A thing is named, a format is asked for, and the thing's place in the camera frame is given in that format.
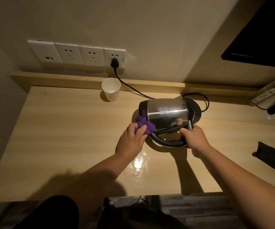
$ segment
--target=purple cloth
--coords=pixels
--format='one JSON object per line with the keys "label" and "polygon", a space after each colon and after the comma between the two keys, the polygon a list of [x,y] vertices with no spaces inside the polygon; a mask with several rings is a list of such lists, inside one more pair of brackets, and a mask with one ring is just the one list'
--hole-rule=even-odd
{"label": "purple cloth", "polygon": [[138,124],[137,129],[134,131],[134,133],[136,133],[136,131],[141,128],[143,125],[147,125],[147,129],[144,132],[144,135],[149,135],[149,134],[153,134],[153,132],[155,131],[155,125],[153,123],[148,122],[144,117],[139,116],[135,118],[135,123]]}

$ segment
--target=black cable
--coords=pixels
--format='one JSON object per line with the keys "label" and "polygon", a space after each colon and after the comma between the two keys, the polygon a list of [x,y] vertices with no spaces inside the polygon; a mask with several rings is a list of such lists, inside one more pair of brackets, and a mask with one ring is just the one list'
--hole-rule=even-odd
{"label": "black cable", "polygon": [[192,93],[184,94],[184,95],[182,95],[182,97],[184,97],[184,96],[189,96],[189,95],[199,95],[199,96],[203,96],[203,97],[207,100],[207,104],[205,104],[206,107],[205,107],[205,109],[204,109],[203,111],[201,111],[201,112],[205,112],[205,111],[209,108],[209,106],[210,106],[210,101],[209,101],[208,97],[206,97],[204,94],[197,93],[197,92],[192,92]]}
{"label": "black cable", "polygon": [[[129,84],[126,84],[124,81],[122,81],[122,80],[118,77],[117,72],[116,72],[116,69],[119,67],[119,62],[118,62],[117,59],[112,59],[111,67],[114,69],[115,76],[117,77],[117,79],[118,79],[122,84],[124,84],[124,85],[126,85],[127,87],[129,87],[129,88],[135,90],[137,93],[139,93],[140,95],[142,95],[142,96],[144,96],[144,97],[146,97],[146,98],[148,98],[148,99],[151,99],[151,100],[155,99],[155,98],[152,98],[152,97],[150,97],[150,96],[147,96],[147,95],[145,95],[145,94],[139,92],[139,91],[136,90],[135,88],[131,87]],[[210,101],[209,101],[209,99],[208,99],[205,95],[200,94],[200,93],[196,93],[196,92],[192,92],[192,93],[186,93],[186,94],[182,95],[182,97],[188,96],[188,95],[199,95],[199,96],[203,96],[203,97],[207,100],[206,107],[205,107],[205,109],[204,109],[203,111],[201,111],[201,112],[205,112],[205,111],[209,108],[209,106],[210,106]]]}

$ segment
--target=hand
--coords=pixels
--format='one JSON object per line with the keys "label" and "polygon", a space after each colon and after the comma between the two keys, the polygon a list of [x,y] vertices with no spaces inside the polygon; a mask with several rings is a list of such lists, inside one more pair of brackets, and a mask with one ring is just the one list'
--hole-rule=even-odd
{"label": "hand", "polygon": [[115,153],[120,154],[126,158],[129,158],[132,161],[143,148],[143,144],[147,135],[143,135],[147,129],[147,125],[143,125],[136,131],[137,123],[129,124],[124,133],[120,136],[120,139],[117,143]]}
{"label": "hand", "polygon": [[208,150],[208,148],[211,147],[202,128],[197,125],[194,125],[191,131],[186,128],[181,128],[180,133],[185,137],[188,146],[192,149],[193,155],[197,158],[200,158],[202,151]]}

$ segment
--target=embossed logo on kettle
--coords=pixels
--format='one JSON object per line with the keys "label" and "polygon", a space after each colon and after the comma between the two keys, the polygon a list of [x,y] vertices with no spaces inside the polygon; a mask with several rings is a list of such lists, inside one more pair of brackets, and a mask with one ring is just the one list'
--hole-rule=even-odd
{"label": "embossed logo on kettle", "polygon": [[160,113],[163,113],[163,112],[168,112],[168,107],[167,106],[161,106],[158,108],[159,112]]}

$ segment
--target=light wood tabletop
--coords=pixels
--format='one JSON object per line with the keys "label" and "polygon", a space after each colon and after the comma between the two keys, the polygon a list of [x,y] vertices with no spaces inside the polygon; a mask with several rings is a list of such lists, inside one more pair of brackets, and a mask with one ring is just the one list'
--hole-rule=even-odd
{"label": "light wood tabletop", "polygon": [[[145,98],[121,91],[118,101],[107,102],[100,93],[31,88],[0,162],[0,201],[45,199],[58,194],[79,174],[114,154],[120,135]],[[275,186],[275,170],[252,156],[258,141],[275,148],[275,120],[268,120],[266,112],[257,107],[230,103],[234,99],[212,101],[198,125],[213,147]],[[204,101],[197,103],[205,107]],[[148,138],[110,195],[218,191],[221,188],[190,149],[160,147]]]}

